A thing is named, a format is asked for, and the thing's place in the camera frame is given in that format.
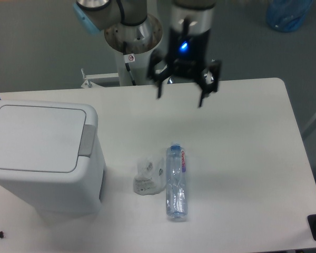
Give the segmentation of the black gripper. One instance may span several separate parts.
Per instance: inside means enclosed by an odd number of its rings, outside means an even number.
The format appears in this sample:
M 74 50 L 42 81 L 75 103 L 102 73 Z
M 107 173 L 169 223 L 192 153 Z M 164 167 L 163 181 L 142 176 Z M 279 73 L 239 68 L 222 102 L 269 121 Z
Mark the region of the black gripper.
M 149 59 L 147 78 L 153 80 L 157 90 L 157 98 L 162 96 L 163 81 L 170 76 L 177 76 L 196 82 L 201 89 L 199 107 L 203 100 L 211 93 L 216 93 L 219 89 L 219 79 L 221 75 L 221 60 L 213 60 L 207 67 L 205 53 L 208 47 L 210 30 L 200 33 L 184 33 L 170 28 L 167 54 L 159 50 L 153 50 Z M 165 60 L 166 68 L 159 74 L 156 73 L 155 66 Z

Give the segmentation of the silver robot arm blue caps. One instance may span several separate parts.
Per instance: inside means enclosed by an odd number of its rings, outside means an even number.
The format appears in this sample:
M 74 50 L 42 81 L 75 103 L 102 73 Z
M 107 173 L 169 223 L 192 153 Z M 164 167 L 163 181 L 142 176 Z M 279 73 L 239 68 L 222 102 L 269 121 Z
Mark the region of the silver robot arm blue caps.
M 154 84 L 162 94 L 171 77 L 195 82 L 200 97 L 217 92 L 222 63 L 205 60 L 216 1 L 173 1 L 167 53 L 158 46 L 160 21 L 147 10 L 147 1 L 76 1 L 74 13 L 90 33 L 104 33 L 117 60 L 121 86 Z

